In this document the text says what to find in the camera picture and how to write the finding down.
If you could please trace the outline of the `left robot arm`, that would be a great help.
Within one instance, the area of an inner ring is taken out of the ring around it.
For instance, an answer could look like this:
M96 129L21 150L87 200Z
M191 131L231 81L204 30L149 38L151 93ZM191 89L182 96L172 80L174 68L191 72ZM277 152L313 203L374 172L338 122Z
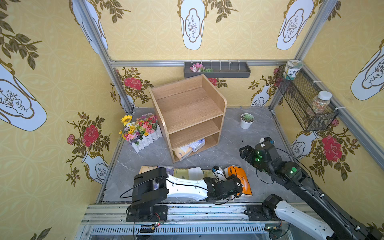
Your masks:
M209 177L186 180L167 174L166 168L156 168L136 175L133 187L121 194L120 199L128 198L126 193L130 191L132 203L126 210L126 222L150 222L153 218L165 222L168 207L160 203L168 198L215 203L240 197L243 185L234 175L225 180Z

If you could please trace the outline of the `orange cream tissue pack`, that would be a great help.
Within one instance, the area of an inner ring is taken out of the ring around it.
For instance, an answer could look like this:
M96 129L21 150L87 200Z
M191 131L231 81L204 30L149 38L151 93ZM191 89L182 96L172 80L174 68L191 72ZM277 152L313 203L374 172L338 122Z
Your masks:
M142 174L142 173L145 173L145 172L157 169L157 168L158 168L157 166L141 166L139 174Z

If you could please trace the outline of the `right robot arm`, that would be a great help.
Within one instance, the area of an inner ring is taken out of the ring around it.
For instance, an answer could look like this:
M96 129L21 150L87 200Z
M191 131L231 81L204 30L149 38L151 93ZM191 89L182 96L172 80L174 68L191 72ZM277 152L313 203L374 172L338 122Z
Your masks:
M240 158L271 179L292 191L307 203L331 229L333 240L382 240L383 234L374 226L364 226L340 208L322 192L313 178L296 162L283 161L274 146L274 141L266 138L254 148L245 146L239 149Z

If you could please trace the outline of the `white floral tissue pack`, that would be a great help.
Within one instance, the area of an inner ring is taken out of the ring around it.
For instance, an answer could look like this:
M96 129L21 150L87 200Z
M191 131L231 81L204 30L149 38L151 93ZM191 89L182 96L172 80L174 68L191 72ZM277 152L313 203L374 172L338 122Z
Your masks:
M188 179L192 181L202 180L204 178L204 172L200 167L188 169Z

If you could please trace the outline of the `purple Vinda tissue pack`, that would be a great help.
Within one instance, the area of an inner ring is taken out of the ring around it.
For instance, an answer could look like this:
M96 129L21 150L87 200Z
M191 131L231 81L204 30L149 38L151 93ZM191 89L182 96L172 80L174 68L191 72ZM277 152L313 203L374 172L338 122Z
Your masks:
M164 168L167 170L167 174L173 176L174 175L174 167L172 166L158 166L159 168Z

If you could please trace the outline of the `purple tissue pack bottom shelf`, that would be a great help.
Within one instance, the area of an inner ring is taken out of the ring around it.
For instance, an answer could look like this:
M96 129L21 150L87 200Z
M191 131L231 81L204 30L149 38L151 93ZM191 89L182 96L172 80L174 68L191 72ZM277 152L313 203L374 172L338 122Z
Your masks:
M205 146L205 139L200 139L198 141L195 141L191 144L189 144L189 147L192 149L193 153L196 153L198 150L200 150L202 147Z

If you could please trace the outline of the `orange white tissue box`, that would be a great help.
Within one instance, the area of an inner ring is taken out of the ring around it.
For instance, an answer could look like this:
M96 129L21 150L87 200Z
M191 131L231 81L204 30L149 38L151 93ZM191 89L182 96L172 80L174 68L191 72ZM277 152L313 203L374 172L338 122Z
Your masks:
M225 168L224 172L227 178L231 176L235 176L241 181L244 195L247 195L247 196L253 195L252 188L248 181L248 177L246 175L245 170L243 170L241 167L238 167L238 166L229 166Z

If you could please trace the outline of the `yellow green floral tissue pack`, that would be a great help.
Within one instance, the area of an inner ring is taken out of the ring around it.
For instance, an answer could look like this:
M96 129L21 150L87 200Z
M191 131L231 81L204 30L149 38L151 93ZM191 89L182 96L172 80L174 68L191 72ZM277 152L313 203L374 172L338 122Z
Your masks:
M175 178L188 180L189 179L189 169L175 168L173 176Z

